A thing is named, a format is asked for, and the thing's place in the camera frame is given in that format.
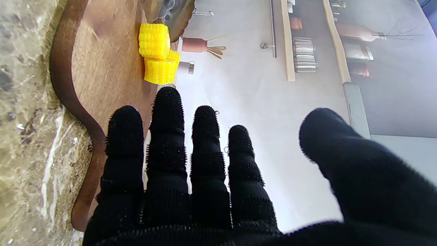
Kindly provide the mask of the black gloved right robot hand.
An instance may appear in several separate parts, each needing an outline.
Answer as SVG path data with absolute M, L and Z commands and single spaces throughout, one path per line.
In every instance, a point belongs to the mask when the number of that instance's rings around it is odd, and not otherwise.
M 200 106 L 186 170 L 179 92 L 155 97 L 143 186 L 142 118 L 133 106 L 108 123 L 107 160 L 84 246 L 435 246 L 436 186 L 341 116 L 317 108 L 303 120 L 299 144 L 329 181 L 343 221 L 282 233 L 247 128 L 228 133 L 228 186 L 216 112 Z

